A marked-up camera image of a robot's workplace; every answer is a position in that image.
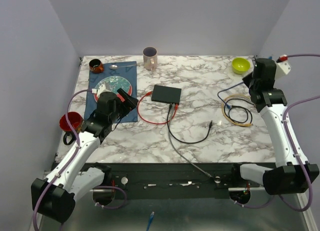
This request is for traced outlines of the black network switch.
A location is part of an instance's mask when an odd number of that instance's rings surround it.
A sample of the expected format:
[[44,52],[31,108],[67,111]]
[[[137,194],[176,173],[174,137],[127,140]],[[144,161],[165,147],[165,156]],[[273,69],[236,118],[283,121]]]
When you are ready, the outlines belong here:
[[165,104],[180,104],[181,88],[156,84],[153,88],[151,100]]

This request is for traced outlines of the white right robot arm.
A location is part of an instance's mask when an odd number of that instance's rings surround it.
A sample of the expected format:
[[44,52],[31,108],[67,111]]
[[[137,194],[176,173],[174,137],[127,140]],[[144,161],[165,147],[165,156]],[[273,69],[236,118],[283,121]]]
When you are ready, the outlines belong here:
[[285,60],[276,62],[258,58],[253,71],[242,80],[250,99],[267,127],[275,152],[275,168],[254,163],[234,164],[230,182],[241,187],[253,181],[269,195],[304,193],[317,178],[320,170],[311,164],[302,151],[290,123],[289,107],[282,90],[274,88],[275,80],[291,70]]

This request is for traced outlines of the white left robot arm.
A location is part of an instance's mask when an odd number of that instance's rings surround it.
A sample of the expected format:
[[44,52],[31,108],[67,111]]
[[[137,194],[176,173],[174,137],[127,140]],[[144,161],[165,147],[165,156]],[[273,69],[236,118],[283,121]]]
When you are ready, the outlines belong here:
[[112,131],[113,124],[127,116],[137,104],[138,99],[122,88],[117,93],[105,91],[100,94],[96,109],[76,133],[76,141],[67,155],[44,179],[36,178],[31,185],[35,230],[38,229],[38,213],[63,224],[71,216],[76,201],[89,190],[110,185],[111,176],[98,168],[90,168],[83,178],[78,173]]

